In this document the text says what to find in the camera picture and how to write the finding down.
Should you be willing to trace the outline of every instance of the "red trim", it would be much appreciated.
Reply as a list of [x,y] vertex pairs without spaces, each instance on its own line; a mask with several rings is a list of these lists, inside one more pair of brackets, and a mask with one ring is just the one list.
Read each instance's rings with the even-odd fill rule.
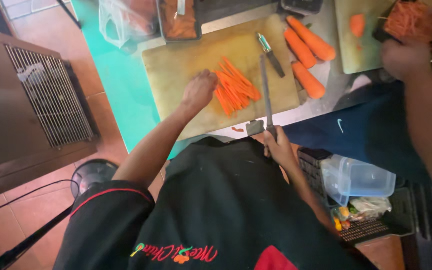
[[139,190],[135,190],[135,189],[131,189],[131,188],[110,188],[110,189],[107,189],[107,190],[105,190],[105,191],[102,191],[102,192],[100,192],[100,193],[96,193],[96,194],[94,194],[94,195],[92,195],[91,197],[89,197],[89,198],[87,198],[87,200],[85,200],[85,201],[83,201],[70,215],[69,215],[69,217],[72,217],[75,213],[76,213],[76,211],[78,211],[80,208],[81,208],[81,206],[83,206],[83,205],[85,205],[87,202],[89,202],[90,200],[92,200],[92,199],[94,199],[94,198],[96,198],[96,197],[98,197],[98,196],[100,196],[100,195],[103,195],[103,194],[105,194],[105,193],[108,193],[108,192],[112,192],[112,191],[132,191],[132,192],[136,192],[136,193],[139,193],[139,194],[141,194],[142,196],[143,196],[143,198],[145,198],[148,202],[151,202],[151,200],[143,193],[143,192],[141,192],[141,191],[139,191]]

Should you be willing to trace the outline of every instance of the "clear plastic container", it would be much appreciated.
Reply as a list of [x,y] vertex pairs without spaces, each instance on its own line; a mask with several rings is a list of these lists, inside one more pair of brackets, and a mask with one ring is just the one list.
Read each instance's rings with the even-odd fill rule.
[[327,194],[342,206],[350,196],[388,197],[395,189],[394,173],[349,157],[322,160],[321,172]]

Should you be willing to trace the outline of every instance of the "knife blade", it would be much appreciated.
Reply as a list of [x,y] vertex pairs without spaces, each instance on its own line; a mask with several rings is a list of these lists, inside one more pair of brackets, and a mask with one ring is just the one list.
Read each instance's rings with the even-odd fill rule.
[[268,86],[268,76],[266,74],[266,63],[265,56],[261,54],[259,56],[259,67],[261,69],[261,79],[262,79],[262,91],[264,94],[264,105],[266,108],[266,130],[273,135],[274,140],[278,139],[276,134],[276,128],[273,125],[273,112],[271,110],[271,101],[269,99],[269,86]]
[[278,59],[276,58],[273,49],[271,46],[269,46],[269,43],[267,42],[264,35],[256,32],[256,39],[259,41],[259,43],[262,46],[262,50],[266,54],[266,56],[269,59],[269,62],[273,65],[274,69],[278,73],[278,75],[282,78],[285,76],[285,73],[283,71],[283,68],[281,67],[281,64],[279,63]]

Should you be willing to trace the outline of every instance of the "julienned carrot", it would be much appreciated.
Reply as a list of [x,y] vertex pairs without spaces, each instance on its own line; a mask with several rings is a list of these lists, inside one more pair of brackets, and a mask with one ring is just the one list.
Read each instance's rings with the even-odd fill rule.
[[291,50],[296,55],[297,59],[303,64],[305,68],[311,68],[316,64],[315,56],[293,29],[287,28],[284,31],[284,38],[291,47]]
[[325,87],[300,62],[291,64],[293,74],[312,99],[319,99],[325,94]]
[[364,27],[366,25],[366,20],[364,19],[364,14],[352,15],[349,19],[349,28],[353,35],[357,38],[361,38],[364,34]]
[[222,71],[214,71],[219,78],[215,95],[224,113],[228,117],[232,113],[236,116],[237,110],[248,107],[249,99],[257,101],[261,98],[261,94],[226,57],[223,57],[223,60],[224,63],[218,63]]
[[331,61],[336,57],[336,51],[333,46],[327,44],[320,36],[311,32],[311,30],[305,27],[296,18],[287,16],[286,21],[319,59]]

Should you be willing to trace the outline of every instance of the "teal surface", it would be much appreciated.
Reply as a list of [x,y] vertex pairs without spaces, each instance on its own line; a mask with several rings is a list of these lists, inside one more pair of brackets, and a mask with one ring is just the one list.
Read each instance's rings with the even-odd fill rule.
[[[104,39],[99,32],[97,0],[72,0],[71,3],[124,145],[130,152],[160,122],[143,60],[141,55],[119,49]],[[177,142],[168,158],[175,157],[188,143],[189,140]]]

